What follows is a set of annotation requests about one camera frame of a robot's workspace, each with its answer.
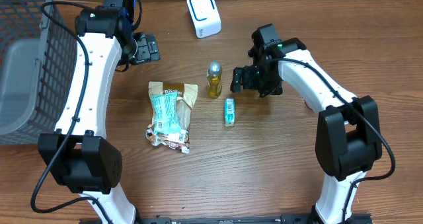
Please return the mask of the clear bottle with silver cap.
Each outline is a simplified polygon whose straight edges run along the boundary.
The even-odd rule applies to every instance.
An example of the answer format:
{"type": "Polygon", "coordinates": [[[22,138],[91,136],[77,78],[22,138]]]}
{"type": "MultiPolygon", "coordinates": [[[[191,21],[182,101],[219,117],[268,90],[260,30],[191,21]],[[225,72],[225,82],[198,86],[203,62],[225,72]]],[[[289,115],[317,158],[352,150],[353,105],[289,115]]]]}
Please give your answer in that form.
{"type": "Polygon", "coordinates": [[[221,84],[222,68],[220,64],[216,61],[210,63],[207,72],[207,94],[211,98],[218,98],[221,94],[222,84],[221,84]]]}

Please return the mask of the brown white wrapper packet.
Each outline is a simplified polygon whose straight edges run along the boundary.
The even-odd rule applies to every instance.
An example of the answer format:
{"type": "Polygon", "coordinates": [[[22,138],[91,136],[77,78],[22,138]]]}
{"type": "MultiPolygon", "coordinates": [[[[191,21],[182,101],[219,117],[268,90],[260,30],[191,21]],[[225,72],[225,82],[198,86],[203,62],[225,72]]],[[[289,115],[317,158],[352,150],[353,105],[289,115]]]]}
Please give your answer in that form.
{"type": "Polygon", "coordinates": [[[155,147],[164,145],[168,148],[174,149],[184,154],[189,154],[190,152],[190,141],[189,141],[189,131],[181,130],[178,133],[163,134],[158,133],[154,134],[151,128],[147,129],[146,138],[151,142],[155,147]]]}

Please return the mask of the small green tissue packet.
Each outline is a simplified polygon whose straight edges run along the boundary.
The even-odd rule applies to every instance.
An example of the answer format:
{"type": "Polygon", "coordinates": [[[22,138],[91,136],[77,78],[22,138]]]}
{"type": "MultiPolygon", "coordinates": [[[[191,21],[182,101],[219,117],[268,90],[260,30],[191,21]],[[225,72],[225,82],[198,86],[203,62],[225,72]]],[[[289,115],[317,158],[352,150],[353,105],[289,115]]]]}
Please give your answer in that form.
{"type": "Polygon", "coordinates": [[[225,127],[233,127],[235,124],[235,100],[225,99],[225,127]]]}

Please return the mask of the light green snack packet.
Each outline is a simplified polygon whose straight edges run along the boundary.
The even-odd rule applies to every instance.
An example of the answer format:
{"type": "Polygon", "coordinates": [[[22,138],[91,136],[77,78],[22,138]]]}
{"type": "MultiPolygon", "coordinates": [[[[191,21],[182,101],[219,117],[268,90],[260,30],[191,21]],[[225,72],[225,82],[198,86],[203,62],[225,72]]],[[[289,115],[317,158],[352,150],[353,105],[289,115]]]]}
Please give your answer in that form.
{"type": "Polygon", "coordinates": [[[170,134],[181,131],[176,111],[177,93],[152,94],[151,103],[154,110],[154,134],[170,134]]]}

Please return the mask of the brown Pantree pouch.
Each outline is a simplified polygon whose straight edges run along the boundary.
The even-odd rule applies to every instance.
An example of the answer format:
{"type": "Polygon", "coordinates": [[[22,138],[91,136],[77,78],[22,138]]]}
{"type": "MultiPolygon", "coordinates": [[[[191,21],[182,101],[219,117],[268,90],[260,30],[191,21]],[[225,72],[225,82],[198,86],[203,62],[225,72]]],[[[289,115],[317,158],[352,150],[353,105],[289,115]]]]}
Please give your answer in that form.
{"type": "MultiPolygon", "coordinates": [[[[177,93],[176,111],[178,114],[181,130],[187,130],[190,125],[192,109],[198,96],[198,86],[186,83],[164,83],[158,81],[149,82],[148,94],[151,100],[152,94],[177,93]]],[[[154,111],[151,126],[154,127],[154,111]]]]}

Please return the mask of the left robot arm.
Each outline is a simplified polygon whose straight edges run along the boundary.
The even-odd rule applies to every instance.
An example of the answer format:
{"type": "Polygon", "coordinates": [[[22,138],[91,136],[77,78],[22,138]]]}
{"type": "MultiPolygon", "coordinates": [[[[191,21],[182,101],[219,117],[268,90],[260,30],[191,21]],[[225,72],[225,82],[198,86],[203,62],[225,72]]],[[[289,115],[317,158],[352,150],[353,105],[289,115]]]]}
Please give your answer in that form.
{"type": "Polygon", "coordinates": [[[70,32],[77,60],[67,101],[54,132],[38,138],[45,175],[87,201],[100,223],[141,222],[120,184],[122,155],[107,141],[105,128],[114,73],[160,58],[155,36],[138,31],[141,14],[141,0],[81,7],[70,32]]]}

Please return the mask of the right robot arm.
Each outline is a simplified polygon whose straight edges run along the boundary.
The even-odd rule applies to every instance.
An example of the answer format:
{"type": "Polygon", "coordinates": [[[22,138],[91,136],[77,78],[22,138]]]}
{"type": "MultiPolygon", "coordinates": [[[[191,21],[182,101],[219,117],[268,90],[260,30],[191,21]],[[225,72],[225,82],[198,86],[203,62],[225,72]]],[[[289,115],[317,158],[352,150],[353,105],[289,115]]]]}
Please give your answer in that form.
{"type": "Polygon", "coordinates": [[[343,89],[315,62],[298,38],[281,40],[273,24],[257,28],[248,51],[253,64],[233,70],[231,92],[254,89],[280,95],[289,83],[318,116],[315,154],[325,173],[309,215],[284,214],[282,223],[371,223],[351,207],[361,179],[382,156],[379,113],[370,96],[343,89]]]}

